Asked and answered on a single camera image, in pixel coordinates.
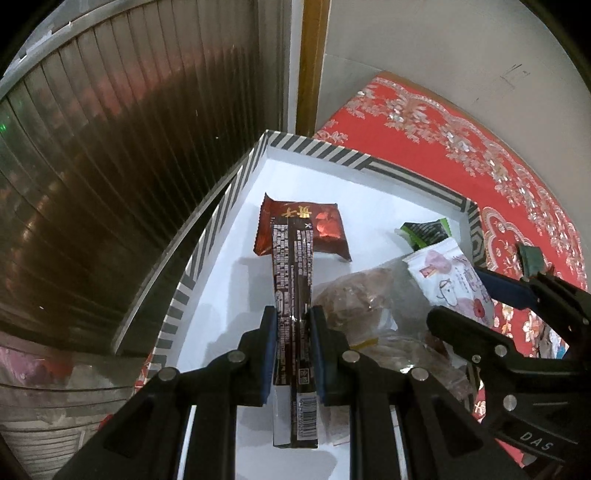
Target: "green snack package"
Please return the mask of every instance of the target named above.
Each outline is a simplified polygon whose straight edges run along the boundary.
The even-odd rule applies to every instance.
[[[545,272],[546,263],[544,262],[544,255],[542,254],[540,247],[531,247],[529,245],[517,243],[517,248],[524,277],[529,278],[538,273]]]
[[[443,242],[452,235],[447,218],[427,223],[406,222],[401,230],[408,235],[414,251]]]

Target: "red carpet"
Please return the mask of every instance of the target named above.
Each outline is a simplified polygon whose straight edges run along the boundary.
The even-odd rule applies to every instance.
[[[558,201],[507,145],[435,93],[382,72],[314,137],[390,161],[474,200],[489,269],[520,278],[515,244],[523,242],[540,247],[556,275],[587,289],[579,235]],[[535,356],[536,315],[500,303],[495,314],[496,330],[513,338],[523,355]],[[486,411],[483,398],[480,392],[477,418]]]

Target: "pink printed package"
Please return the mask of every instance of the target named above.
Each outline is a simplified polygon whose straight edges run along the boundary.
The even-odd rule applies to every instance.
[[[431,305],[447,307],[482,325],[493,326],[492,299],[453,238],[423,248],[404,261]]]

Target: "white box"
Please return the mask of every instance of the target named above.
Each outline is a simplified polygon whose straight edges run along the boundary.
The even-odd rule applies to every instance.
[[[468,259],[484,262],[480,216],[471,200],[367,154],[267,131],[229,178],[187,264],[159,337],[171,340],[170,348],[154,350],[150,376],[165,365],[181,372],[204,367],[235,349],[244,332],[258,327],[264,307],[274,304],[271,256],[252,251],[265,193],[275,200],[338,203],[352,262],[314,253],[313,286],[412,253],[395,232],[404,222],[446,217]],[[349,478],[349,446],[325,440],[320,425],[317,450],[274,448],[270,403],[239,407],[236,478]]]

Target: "snack package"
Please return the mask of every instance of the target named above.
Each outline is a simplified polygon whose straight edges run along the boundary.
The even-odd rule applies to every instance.
[[[428,370],[458,401],[465,401],[476,393],[464,371],[453,368],[447,358],[417,339],[384,335],[376,344],[357,350],[375,360],[379,366],[403,374],[415,367]],[[328,417],[325,421],[329,441],[334,445],[348,442],[349,407],[331,407],[325,414]],[[394,412],[392,421],[397,421]]]
[[[431,305],[441,305],[492,327],[492,299],[453,238],[423,248],[404,259]]]
[[[310,358],[313,231],[308,218],[271,219],[277,307],[273,379],[273,445],[316,448],[317,400]]]
[[[337,254],[351,261],[345,229],[336,203],[278,202],[265,194],[259,215],[254,253],[272,250],[271,218],[309,218],[314,229],[314,251]]]
[[[438,244],[452,235],[447,218],[426,223],[406,222],[400,230],[408,237],[414,251]]]
[[[440,340],[428,333],[431,306],[402,258],[318,286],[313,304],[324,308],[329,328],[343,332],[349,345],[396,330],[444,351]]]
[[[329,328],[344,332],[350,345],[395,328],[389,291],[394,282],[389,268],[377,267],[339,277],[314,299],[324,308]]]

